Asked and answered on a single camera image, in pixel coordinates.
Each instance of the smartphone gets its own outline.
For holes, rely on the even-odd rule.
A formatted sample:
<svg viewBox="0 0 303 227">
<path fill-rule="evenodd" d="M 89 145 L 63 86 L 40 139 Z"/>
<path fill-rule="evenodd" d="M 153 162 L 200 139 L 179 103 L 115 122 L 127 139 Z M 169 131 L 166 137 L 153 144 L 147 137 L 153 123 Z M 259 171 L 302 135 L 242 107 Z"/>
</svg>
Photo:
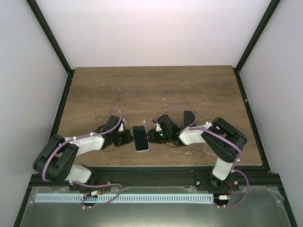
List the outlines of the smartphone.
<svg viewBox="0 0 303 227">
<path fill-rule="evenodd" d="M 191 123 L 193 123 L 195 121 L 195 116 L 193 114 L 193 112 L 191 111 L 184 111 L 184 115 L 183 115 L 183 127 L 188 127 Z"/>
<path fill-rule="evenodd" d="M 133 127 L 134 147 L 137 152 L 148 151 L 150 144 L 147 141 L 147 132 L 145 125 Z"/>
</svg>

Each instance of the white-framed smartphone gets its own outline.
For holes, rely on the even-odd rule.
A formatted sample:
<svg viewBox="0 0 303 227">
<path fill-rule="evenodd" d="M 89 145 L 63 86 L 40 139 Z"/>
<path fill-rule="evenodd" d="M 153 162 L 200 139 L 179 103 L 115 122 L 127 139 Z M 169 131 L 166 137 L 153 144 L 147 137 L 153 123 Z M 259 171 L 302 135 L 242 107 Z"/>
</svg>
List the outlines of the white-framed smartphone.
<svg viewBox="0 0 303 227">
<path fill-rule="evenodd" d="M 147 132 L 145 125 L 133 127 L 134 147 L 137 152 L 148 151 L 150 143 L 147 141 Z"/>
</svg>

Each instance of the white wall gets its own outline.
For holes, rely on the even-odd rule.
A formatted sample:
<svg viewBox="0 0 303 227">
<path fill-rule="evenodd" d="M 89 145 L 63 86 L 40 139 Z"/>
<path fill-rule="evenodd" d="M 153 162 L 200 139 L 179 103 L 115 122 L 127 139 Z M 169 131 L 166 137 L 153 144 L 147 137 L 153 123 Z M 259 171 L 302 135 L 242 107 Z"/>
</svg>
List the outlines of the white wall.
<svg viewBox="0 0 303 227">
<path fill-rule="evenodd" d="M 25 0 L 0 7 L 0 225 L 13 226 L 66 72 Z"/>
<path fill-rule="evenodd" d="M 270 0 L 37 0 L 71 67 L 236 66 Z"/>
<path fill-rule="evenodd" d="M 281 1 L 241 71 L 272 171 L 303 226 L 303 4 Z"/>
</svg>

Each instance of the wooden tabletop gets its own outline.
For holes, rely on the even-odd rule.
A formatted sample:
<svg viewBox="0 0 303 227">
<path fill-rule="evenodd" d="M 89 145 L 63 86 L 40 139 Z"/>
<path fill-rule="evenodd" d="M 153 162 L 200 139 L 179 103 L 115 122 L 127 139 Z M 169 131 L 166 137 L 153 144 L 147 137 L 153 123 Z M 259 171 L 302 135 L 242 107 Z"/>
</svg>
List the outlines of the wooden tabletop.
<svg viewBox="0 0 303 227">
<path fill-rule="evenodd" d="M 147 130 L 154 128 L 152 119 L 173 105 L 194 109 L 197 125 L 222 117 L 248 138 L 240 164 L 262 164 L 231 66 L 77 68 L 58 134 L 73 137 L 97 129 L 106 124 L 115 105 L 123 109 L 130 130 L 142 124 Z M 184 110 L 167 112 L 179 127 Z M 151 144 L 149 151 L 137 153 L 133 142 L 76 158 L 76 163 L 89 166 L 203 166 L 215 161 L 216 156 L 204 152 L 204 144 L 179 148 Z"/>
</svg>

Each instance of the robotic arm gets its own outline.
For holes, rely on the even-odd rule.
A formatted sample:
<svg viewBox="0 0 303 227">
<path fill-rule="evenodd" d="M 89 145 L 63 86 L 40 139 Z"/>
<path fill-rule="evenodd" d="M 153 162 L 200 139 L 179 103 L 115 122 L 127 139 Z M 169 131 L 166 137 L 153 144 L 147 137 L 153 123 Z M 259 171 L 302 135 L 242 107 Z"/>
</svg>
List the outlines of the robotic arm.
<svg viewBox="0 0 303 227">
<path fill-rule="evenodd" d="M 163 115 L 157 119 L 156 129 L 148 132 L 147 139 L 151 143 L 172 142 L 175 146 L 207 143 L 218 156 L 213 175 L 221 181 L 227 178 L 247 143 L 243 133 L 219 117 L 205 125 L 179 128 L 167 115 Z"/>
<path fill-rule="evenodd" d="M 48 180 L 54 183 L 61 183 L 63 181 L 86 183 L 91 180 L 90 177 L 92 172 L 85 166 L 74 164 L 76 156 L 92 150 L 104 149 L 111 144 L 119 147 L 133 141 L 130 131 L 125 129 L 126 121 L 124 119 L 120 122 L 120 125 L 115 128 L 115 130 L 105 135 L 99 135 L 101 132 L 112 129 L 116 124 L 118 124 L 118 122 L 118 117 L 111 116 L 106 125 L 100 126 L 97 130 L 91 132 L 90 136 L 79 139 L 76 137 L 64 138 L 59 135 L 52 136 L 37 159 L 34 161 L 34 170 L 42 174 L 46 162 L 54 150 L 65 141 L 70 141 L 57 152 L 56 156 L 53 157 L 49 165 L 46 167 L 47 170 L 45 176 Z"/>
</svg>

